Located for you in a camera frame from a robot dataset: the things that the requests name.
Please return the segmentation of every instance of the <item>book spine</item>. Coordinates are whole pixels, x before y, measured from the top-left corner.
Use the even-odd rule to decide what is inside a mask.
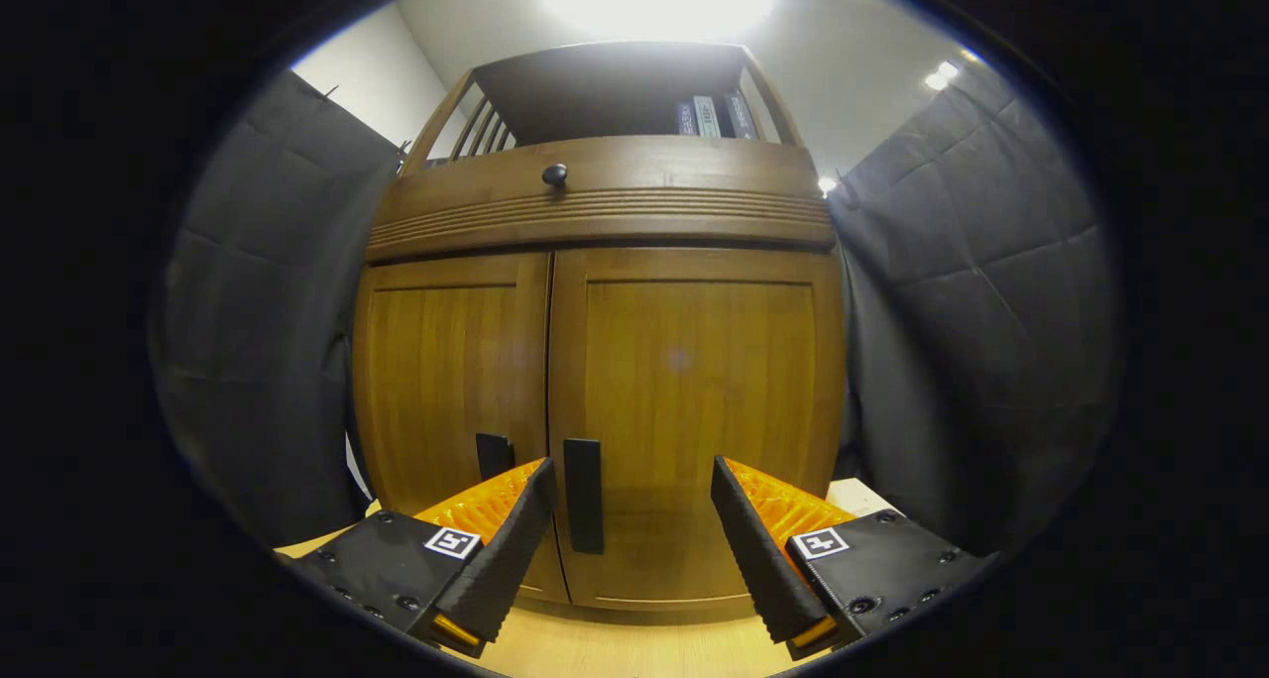
[[[754,128],[754,119],[749,114],[749,107],[745,105],[745,98],[740,95],[739,90],[730,91],[723,98],[727,102],[727,116],[731,118],[731,128],[736,131],[736,137],[756,141],[758,131]]]
[[[722,130],[718,127],[718,113],[713,108],[713,99],[708,95],[694,95],[692,100],[697,105],[697,123],[700,128],[700,136],[721,138]]]
[[[680,136],[695,136],[697,132],[697,114],[693,110],[690,103],[683,102],[675,105],[679,117],[679,135]]]

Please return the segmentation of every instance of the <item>screw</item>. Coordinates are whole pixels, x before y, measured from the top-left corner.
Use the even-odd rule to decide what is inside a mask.
[[[869,597],[859,597],[858,599],[850,602],[850,606],[846,607],[846,611],[849,611],[850,613],[868,613],[874,608],[877,608],[877,602],[874,602]]]

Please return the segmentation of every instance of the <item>wooden door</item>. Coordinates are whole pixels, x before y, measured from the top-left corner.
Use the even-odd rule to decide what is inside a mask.
[[[371,481],[414,514],[480,482],[476,434],[506,435],[515,461],[547,455],[549,255],[367,268],[354,326],[354,397]],[[525,595],[567,601],[553,529]]]
[[[551,452],[563,461],[566,438],[600,448],[603,554],[575,551],[563,513],[557,523],[572,602],[747,604],[709,500],[713,457],[824,496],[841,422],[840,298],[826,254],[556,254]]]

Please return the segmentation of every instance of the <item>drawer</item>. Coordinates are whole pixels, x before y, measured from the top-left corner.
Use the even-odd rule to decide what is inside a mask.
[[[569,166],[565,188],[542,182]],[[527,146],[395,180],[367,260],[602,239],[750,240],[827,248],[834,236],[806,149],[690,136]]]

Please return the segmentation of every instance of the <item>gray curtain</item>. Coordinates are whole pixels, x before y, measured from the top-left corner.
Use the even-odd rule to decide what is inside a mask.
[[[930,529],[1015,548],[1117,405],[1121,295],[1089,188],[1041,116],[966,65],[829,202],[851,312],[844,455]]]
[[[273,546],[360,518],[345,461],[359,268],[396,146],[292,72],[209,159],[168,270],[159,389],[185,456]]]

